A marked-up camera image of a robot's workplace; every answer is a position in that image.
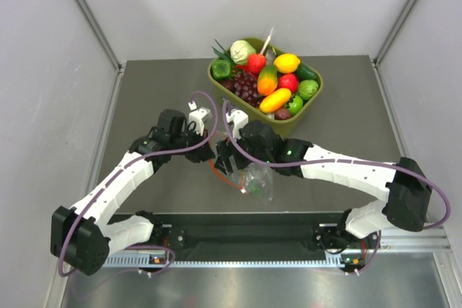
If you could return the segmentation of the clear zip top bag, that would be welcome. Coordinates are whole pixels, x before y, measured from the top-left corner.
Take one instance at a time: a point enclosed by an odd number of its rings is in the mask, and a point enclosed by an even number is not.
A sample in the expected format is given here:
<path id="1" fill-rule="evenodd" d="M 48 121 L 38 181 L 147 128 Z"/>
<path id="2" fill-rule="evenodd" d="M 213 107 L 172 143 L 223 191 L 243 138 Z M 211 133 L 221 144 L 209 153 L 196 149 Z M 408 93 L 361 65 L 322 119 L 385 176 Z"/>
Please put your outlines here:
<path id="1" fill-rule="evenodd" d="M 274 178 L 270 168 L 248 161 L 226 133 L 215 133 L 209 143 L 215 154 L 209 166 L 221 181 L 266 205 L 273 201 Z"/>

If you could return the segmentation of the red fake tomato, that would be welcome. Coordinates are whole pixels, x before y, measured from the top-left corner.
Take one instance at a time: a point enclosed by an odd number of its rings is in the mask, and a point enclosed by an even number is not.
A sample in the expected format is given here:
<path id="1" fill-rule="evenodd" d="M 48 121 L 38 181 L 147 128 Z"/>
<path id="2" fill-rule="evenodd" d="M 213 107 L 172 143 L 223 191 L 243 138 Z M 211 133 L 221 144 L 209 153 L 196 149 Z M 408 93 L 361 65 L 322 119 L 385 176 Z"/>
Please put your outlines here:
<path id="1" fill-rule="evenodd" d="M 259 74 L 266 66 L 266 57 L 263 54 L 252 53 L 248 57 L 247 70 L 252 74 Z"/>

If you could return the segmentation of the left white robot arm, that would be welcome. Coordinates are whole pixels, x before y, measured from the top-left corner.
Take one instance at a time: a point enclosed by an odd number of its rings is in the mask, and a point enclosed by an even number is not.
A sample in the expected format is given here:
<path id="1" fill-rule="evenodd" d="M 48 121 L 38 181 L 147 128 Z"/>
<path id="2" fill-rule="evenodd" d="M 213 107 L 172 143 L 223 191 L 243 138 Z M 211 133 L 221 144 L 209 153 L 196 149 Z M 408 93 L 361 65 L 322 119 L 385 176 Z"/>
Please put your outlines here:
<path id="1" fill-rule="evenodd" d="M 61 263 L 87 275 L 99 271 L 106 259 L 126 248 L 144 243 L 159 246 L 164 237 L 160 220 L 138 212 L 112 222 L 123 202 L 172 156 L 183 155 L 194 163 L 214 158 L 205 123 L 211 110 L 190 102 L 190 113 L 163 110 L 157 125 L 135 140 L 114 170 L 87 196 L 69 208 L 58 207 L 51 217 L 51 254 Z"/>

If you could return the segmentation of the yellow fake lemon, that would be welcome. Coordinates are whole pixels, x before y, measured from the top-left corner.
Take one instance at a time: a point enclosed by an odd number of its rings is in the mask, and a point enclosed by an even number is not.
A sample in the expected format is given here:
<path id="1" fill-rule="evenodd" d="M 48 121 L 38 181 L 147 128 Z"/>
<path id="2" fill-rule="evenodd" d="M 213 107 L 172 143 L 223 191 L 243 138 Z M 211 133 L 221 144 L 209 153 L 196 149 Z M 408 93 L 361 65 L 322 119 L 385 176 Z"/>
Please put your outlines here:
<path id="1" fill-rule="evenodd" d="M 297 70 L 300 65 L 300 59 L 293 53 L 284 53 L 276 57 L 274 65 L 278 72 L 291 74 Z"/>

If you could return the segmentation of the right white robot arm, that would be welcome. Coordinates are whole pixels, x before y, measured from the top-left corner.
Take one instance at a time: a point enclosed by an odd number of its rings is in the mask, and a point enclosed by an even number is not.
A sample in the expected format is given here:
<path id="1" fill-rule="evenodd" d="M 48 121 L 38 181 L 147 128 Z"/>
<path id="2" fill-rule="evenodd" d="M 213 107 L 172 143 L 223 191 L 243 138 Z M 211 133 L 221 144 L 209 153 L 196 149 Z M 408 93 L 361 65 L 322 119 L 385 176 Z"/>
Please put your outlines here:
<path id="1" fill-rule="evenodd" d="M 225 175 L 263 162 L 280 175 L 328 181 L 374 197 L 363 207 L 347 209 L 335 230 L 321 235 L 320 245 L 353 247 L 391 227 L 408 232 L 425 228 L 432 189 L 413 159 L 402 157 L 396 164 L 363 162 L 309 141 L 282 138 L 258 120 L 241 128 L 238 139 L 219 140 L 215 149 L 214 166 Z"/>

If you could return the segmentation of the orange green fake mango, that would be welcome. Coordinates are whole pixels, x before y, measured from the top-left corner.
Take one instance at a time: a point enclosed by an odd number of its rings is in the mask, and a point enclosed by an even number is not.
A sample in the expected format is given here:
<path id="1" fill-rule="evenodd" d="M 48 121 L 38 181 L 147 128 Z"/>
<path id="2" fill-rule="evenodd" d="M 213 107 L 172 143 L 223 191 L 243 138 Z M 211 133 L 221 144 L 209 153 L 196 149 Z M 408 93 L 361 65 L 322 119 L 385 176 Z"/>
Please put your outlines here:
<path id="1" fill-rule="evenodd" d="M 258 75 L 257 91 L 259 94 L 268 96 L 278 87 L 278 70 L 275 65 L 265 66 Z"/>

